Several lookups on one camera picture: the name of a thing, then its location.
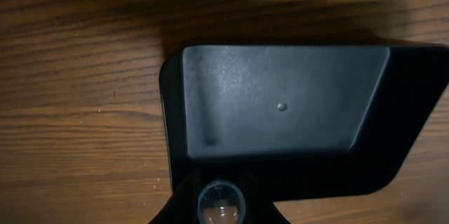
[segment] wooden table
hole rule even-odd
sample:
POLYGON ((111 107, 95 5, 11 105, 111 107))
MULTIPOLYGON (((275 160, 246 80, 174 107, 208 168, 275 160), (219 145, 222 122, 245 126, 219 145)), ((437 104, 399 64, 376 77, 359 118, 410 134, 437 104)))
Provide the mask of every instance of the wooden table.
MULTIPOLYGON (((449 0, 0 0, 1 222, 151 220, 170 197, 158 73, 184 44, 374 37, 449 44, 449 0)), ((276 205, 292 223, 447 223, 448 185, 446 92, 385 189, 276 205)))

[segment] black plastic container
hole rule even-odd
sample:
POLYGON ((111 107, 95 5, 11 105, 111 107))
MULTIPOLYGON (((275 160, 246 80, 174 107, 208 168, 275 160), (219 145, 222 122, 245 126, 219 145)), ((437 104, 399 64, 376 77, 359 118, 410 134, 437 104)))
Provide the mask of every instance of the black plastic container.
POLYGON ((442 46, 190 46, 159 83, 172 188, 251 172, 274 201, 396 175, 449 82, 442 46))

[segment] wooden surface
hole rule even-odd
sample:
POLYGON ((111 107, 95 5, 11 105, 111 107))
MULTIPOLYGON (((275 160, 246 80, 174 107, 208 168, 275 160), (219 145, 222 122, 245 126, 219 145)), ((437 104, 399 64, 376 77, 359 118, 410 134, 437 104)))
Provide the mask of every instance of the wooden surface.
MULTIPOLYGON (((158 73, 185 43, 376 36, 449 44, 449 0, 0 0, 1 222, 151 220, 170 197, 158 73)), ((447 223, 448 185, 446 92, 385 189, 276 205, 292 223, 447 223)))

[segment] transparent round object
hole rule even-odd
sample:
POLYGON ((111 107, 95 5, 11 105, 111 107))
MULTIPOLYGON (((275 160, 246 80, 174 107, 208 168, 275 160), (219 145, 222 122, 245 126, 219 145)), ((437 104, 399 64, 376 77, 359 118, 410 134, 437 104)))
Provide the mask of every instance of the transparent round object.
POLYGON ((241 224, 245 214, 245 198, 229 181, 214 181, 199 195, 198 219, 201 224, 241 224))

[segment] clear plastic cap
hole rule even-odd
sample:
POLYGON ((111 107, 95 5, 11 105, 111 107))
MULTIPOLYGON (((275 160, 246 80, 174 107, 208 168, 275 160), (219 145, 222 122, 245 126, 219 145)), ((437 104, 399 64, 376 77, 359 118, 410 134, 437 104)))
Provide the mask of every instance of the clear plastic cap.
POLYGON ((214 181, 199 195, 198 219, 201 224, 241 224, 245 214, 245 198, 229 181, 214 181))

